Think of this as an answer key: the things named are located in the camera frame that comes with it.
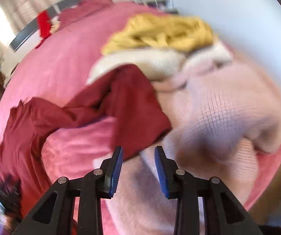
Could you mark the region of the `dark red garment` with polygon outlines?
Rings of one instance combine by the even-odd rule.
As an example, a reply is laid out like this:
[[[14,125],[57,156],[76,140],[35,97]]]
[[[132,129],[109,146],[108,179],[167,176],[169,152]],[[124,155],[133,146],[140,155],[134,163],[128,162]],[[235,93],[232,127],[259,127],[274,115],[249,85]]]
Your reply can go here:
[[[121,146],[125,159],[171,130],[149,79],[134,64],[106,73],[63,107],[34,97],[10,110],[0,144],[0,183],[19,182],[19,216],[29,213],[51,186],[41,160],[47,137],[103,117],[116,119],[111,146]]]

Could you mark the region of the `light pink knit sweater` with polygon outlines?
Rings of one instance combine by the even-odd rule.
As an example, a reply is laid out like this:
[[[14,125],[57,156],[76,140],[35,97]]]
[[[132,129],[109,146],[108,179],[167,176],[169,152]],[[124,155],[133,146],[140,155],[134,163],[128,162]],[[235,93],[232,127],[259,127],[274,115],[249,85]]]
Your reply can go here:
[[[154,88],[172,129],[159,141],[166,156],[197,178],[219,177],[245,203],[258,176],[256,152],[281,145],[281,91],[258,66],[187,61]],[[161,192],[154,146],[123,163],[107,204],[120,234],[172,234],[177,203]]]

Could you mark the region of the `cream white garment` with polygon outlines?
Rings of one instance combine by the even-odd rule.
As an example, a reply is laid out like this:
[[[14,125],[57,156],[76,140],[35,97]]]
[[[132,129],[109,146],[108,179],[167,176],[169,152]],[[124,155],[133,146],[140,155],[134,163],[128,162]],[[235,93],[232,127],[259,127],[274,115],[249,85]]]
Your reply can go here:
[[[129,49],[101,57],[90,70],[86,84],[92,84],[104,74],[125,64],[135,64],[150,81],[163,81],[181,71],[194,69],[202,72],[208,69],[208,64],[231,60],[232,53],[221,41],[189,55],[173,49]]]

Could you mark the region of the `pink bed blanket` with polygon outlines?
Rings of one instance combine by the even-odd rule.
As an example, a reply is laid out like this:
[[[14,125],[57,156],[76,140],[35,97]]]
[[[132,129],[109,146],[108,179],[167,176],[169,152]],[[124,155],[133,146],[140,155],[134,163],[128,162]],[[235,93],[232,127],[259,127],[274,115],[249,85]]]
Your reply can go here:
[[[103,46],[114,33],[125,27],[130,18],[138,14],[167,15],[130,2],[113,3],[58,30],[38,49],[27,54],[19,63],[1,99],[0,144],[10,110],[20,102],[26,103],[38,97],[63,107],[89,86],[86,80],[90,70],[105,56],[101,54]],[[42,147],[41,160],[51,184],[60,176],[79,178],[96,166],[102,157],[111,154],[115,148],[111,146],[115,124],[115,118],[103,117],[81,127],[61,128],[50,134]],[[166,134],[151,146],[158,146]],[[0,190],[11,190],[16,183],[19,184],[13,180],[4,181],[0,183]]]

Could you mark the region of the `mustard yellow garment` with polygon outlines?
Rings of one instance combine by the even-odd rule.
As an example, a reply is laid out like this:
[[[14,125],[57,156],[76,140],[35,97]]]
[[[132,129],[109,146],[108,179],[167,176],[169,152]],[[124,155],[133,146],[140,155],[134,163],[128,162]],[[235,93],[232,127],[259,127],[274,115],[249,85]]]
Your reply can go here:
[[[108,39],[101,54],[143,47],[191,52],[211,45],[214,39],[211,27],[199,17],[138,14]]]

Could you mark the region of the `dark pink pillow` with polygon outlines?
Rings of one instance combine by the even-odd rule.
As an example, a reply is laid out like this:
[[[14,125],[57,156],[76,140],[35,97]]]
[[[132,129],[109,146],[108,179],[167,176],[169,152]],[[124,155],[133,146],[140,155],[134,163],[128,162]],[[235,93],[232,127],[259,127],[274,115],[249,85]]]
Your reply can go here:
[[[59,30],[113,4],[113,0],[81,0],[75,7],[64,9],[59,14]]]

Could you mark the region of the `bright red cloth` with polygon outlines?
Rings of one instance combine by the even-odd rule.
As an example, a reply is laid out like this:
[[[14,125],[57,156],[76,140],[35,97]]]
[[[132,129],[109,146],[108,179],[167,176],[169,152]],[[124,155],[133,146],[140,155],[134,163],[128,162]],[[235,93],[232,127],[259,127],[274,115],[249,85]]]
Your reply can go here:
[[[36,49],[38,49],[43,43],[44,41],[51,36],[50,30],[51,30],[51,21],[49,18],[49,15],[47,13],[46,10],[42,11],[38,17],[37,17],[37,22],[38,22],[38,26],[39,26],[39,30],[40,30],[40,38],[41,41],[39,42],[39,44],[35,47]]]

